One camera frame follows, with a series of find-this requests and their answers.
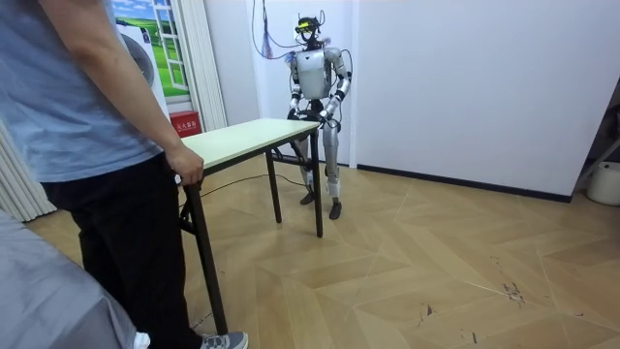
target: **gray shoe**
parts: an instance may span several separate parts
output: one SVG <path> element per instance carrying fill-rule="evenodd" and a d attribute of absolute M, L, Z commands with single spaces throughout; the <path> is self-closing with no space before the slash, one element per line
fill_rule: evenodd
<path fill-rule="evenodd" d="M 248 334 L 204 335 L 201 349 L 248 349 Z"/>

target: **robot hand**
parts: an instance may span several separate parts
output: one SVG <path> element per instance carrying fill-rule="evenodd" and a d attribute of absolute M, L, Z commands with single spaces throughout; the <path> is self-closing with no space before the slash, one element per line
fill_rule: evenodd
<path fill-rule="evenodd" d="M 319 112 L 319 118 L 321 119 L 321 122 L 330 121 L 332 117 L 333 115 L 326 110 L 322 110 Z"/>
<path fill-rule="evenodd" d="M 299 110 L 298 109 L 291 109 L 291 110 L 289 110 L 289 117 L 287 117 L 287 119 L 289 119 L 289 120 L 299 120 Z"/>

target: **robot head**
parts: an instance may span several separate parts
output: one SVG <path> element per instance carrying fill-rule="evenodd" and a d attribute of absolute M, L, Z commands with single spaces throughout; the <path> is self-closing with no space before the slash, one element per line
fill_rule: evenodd
<path fill-rule="evenodd" d="M 308 50 L 323 47 L 324 42 L 318 39 L 319 34 L 321 34 L 321 25 L 323 25 L 323 23 L 319 22 L 316 17 L 303 17 L 299 19 L 294 31 L 299 34 Z"/>

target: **man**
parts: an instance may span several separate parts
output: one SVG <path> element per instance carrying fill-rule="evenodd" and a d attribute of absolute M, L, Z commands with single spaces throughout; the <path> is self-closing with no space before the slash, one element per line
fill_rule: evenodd
<path fill-rule="evenodd" d="M 79 226 L 85 269 L 151 348 L 245 349 L 245 333 L 190 329 L 173 172 L 197 183 L 202 159 L 176 135 L 114 23 L 109 0 L 3 1 L 2 121 Z"/>

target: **black metal table leg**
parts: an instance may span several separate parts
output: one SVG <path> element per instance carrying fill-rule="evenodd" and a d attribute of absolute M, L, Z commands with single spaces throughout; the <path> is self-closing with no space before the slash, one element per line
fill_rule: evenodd
<path fill-rule="evenodd" d="M 204 212 L 202 211 L 201 188 L 199 184 L 193 184 L 185 186 L 183 189 L 185 190 L 188 204 L 191 205 L 190 217 L 194 225 L 199 254 L 201 255 L 202 272 L 204 273 L 204 280 L 206 281 L 206 290 L 209 293 L 215 328 L 218 334 L 227 334 L 229 329 L 226 324 L 224 305 L 222 303 L 222 295 L 220 294 L 220 285 L 217 280 L 218 273 L 217 269 L 215 269 L 211 242 L 209 241 Z"/>
<path fill-rule="evenodd" d="M 282 211 L 280 210 L 280 198 L 278 197 L 278 183 L 275 180 L 275 170 L 273 169 L 273 156 L 271 149 L 264 153 L 267 159 L 267 171 L 269 173 L 269 186 L 271 186 L 271 200 L 273 201 L 273 211 L 275 212 L 275 221 L 282 223 Z"/>
<path fill-rule="evenodd" d="M 323 237 L 323 212 L 321 208 L 321 171 L 319 170 L 319 130 L 310 134 L 312 180 L 314 181 L 314 213 L 317 220 L 317 237 Z"/>

